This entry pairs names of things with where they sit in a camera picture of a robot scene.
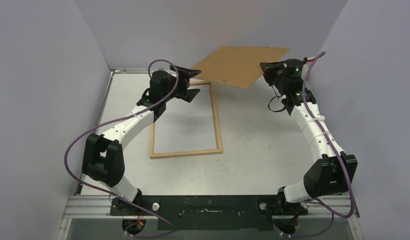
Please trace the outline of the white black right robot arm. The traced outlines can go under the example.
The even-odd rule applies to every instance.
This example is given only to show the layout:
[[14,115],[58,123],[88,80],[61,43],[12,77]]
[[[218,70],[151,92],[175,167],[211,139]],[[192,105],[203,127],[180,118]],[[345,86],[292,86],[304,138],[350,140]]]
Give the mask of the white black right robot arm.
[[301,212],[307,200],[348,192],[358,166],[356,157],[346,154],[335,141],[315,96],[305,85],[303,68],[313,61],[290,58],[259,64],[264,80],[279,92],[284,110],[301,129],[313,158],[301,181],[278,190],[275,210],[283,215]]

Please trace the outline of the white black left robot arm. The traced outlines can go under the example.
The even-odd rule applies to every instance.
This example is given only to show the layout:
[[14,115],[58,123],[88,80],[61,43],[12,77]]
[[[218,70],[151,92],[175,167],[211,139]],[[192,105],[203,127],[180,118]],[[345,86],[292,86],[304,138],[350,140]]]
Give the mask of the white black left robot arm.
[[142,210],[142,192],[125,176],[125,147],[159,119],[169,100],[176,98],[190,103],[200,92],[190,87],[190,80],[201,70],[179,66],[171,66],[170,70],[175,74],[165,70],[150,73],[149,87],[129,115],[101,134],[90,134],[85,141],[82,173],[120,197],[122,208],[132,216]]

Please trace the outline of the brown frame backing board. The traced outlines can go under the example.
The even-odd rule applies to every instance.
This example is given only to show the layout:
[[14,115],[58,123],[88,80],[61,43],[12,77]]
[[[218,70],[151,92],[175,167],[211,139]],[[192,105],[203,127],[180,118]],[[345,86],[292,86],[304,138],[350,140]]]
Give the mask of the brown frame backing board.
[[263,74],[260,63],[277,62],[290,49],[267,46],[221,46],[196,63],[197,79],[241,89],[249,88]]

